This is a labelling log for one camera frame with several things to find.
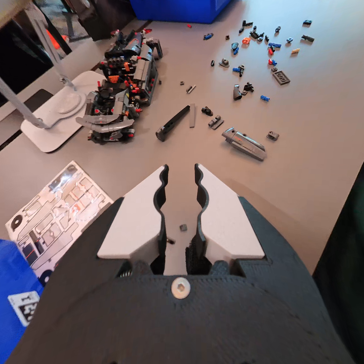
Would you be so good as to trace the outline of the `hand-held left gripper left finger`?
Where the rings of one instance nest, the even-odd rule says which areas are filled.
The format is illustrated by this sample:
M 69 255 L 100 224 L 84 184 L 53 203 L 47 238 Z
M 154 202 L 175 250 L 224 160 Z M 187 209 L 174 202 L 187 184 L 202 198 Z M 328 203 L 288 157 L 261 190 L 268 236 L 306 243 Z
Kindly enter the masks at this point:
M 165 267 L 167 236 L 161 207 L 166 202 L 168 174 L 168 165 L 163 165 L 123 196 L 98 258 Z

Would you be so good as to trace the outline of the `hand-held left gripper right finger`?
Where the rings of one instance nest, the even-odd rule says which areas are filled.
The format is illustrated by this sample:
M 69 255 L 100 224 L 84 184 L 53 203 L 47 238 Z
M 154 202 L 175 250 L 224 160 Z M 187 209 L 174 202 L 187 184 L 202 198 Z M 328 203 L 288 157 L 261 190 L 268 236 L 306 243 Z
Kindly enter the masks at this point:
M 202 164 L 195 164 L 198 214 L 196 254 L 212 265 L 265 257 L 238 194 Z

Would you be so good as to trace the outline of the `grey lego panel assembly red pins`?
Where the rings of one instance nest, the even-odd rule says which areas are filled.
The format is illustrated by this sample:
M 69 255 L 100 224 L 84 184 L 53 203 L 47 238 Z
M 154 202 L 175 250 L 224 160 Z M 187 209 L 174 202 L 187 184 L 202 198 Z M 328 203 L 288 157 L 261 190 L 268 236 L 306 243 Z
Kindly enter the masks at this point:
M 264 145 L 250 138 L 247 134 L 239 132 L 234 127 L 225 130 L 221 135 L 233 148 L 258 161 L 262 162 L 267 157 Z

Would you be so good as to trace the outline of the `long grey lego beam panel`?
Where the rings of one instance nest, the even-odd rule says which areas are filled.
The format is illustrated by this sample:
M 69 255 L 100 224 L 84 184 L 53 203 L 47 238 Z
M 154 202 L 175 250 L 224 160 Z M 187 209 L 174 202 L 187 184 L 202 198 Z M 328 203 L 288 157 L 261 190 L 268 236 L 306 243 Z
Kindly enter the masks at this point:
M 165 125 L 161 126 L 156 134 L 158 140 L 164 142 L 166 135 L 176 126 L 177 122 L 190 110 L 190 105 L 184 107 L 175 116 L 173 116 Z

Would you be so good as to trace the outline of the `blue plastic bin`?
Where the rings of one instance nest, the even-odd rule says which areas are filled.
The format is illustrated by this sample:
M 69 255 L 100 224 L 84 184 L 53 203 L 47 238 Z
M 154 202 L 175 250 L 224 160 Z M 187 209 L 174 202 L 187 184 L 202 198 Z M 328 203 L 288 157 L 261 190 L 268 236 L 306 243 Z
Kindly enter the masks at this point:
M 230 0 L 131 0 L 138 20 L 211 24 Z
M 5 363 L 30 324 L 43 286 L 11 241 L 0 241 L 0 363 Z

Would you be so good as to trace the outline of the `grey black lego car model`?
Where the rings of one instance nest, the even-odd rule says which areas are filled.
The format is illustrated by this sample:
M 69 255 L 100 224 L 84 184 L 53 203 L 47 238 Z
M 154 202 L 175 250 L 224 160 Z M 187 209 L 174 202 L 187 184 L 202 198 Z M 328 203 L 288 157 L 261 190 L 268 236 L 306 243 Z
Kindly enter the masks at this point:
M 135 121 L 150 105 L 158 81 L 156 61 L 163 57 L 160 41 L 148 36 L 151 31 L 120 32 L 105 52 L 99 63 L 105 79 L 87 95 L 84 116 L 76 118 L 89 130 L 89 141 L 103 145 L 134 137 Z

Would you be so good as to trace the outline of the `white lego sticker sheet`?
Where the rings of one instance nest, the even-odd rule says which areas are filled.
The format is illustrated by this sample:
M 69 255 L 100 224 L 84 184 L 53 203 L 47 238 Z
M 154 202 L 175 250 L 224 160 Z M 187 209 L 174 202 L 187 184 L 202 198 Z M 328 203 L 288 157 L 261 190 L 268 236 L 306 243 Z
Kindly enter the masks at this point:
M 71 161 L 5 227 L 45 286 L 67 250 L 113 202 Z

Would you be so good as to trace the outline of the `dark grey studded lego plate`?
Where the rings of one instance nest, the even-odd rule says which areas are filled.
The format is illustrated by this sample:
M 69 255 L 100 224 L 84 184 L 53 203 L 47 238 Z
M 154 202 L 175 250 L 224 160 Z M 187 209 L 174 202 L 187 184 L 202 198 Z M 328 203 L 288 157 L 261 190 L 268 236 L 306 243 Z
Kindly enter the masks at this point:
M 279 85 L 285 85 L 290 83 L 290 79 L 288 76 L 284 73 L 284 71 L 275 71 L 272 73 L 275 80 L 279 83 Z

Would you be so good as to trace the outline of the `person's green shirt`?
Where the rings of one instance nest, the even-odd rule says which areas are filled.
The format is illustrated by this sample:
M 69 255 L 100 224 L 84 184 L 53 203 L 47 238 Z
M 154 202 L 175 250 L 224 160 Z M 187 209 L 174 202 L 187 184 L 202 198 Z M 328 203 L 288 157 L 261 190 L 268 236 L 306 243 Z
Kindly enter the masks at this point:
M 356 363 L 364 363 L 364 166 L 313 273 L 334 327 Z

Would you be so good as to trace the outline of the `white book stand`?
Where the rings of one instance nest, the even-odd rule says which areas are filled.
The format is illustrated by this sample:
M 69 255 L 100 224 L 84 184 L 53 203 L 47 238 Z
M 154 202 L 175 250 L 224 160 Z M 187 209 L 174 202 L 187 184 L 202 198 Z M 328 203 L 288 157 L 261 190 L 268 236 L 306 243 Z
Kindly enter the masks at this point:
M 51 58 L 63 88 L 41 105 L 35 112 L 18 98 L 6 82 L 0 79 L 1 94 L 23 115 L 20 129 L 42 152 L 53 152 L 61 147 L 80 128 L 77 122 L 86 109 L 87 94 L 92 91 L 100 74 L 86 71 L 71 80 L 61 59 L 47 35 L 45 16 L 32 1 L 24 7 L 40 41 Z

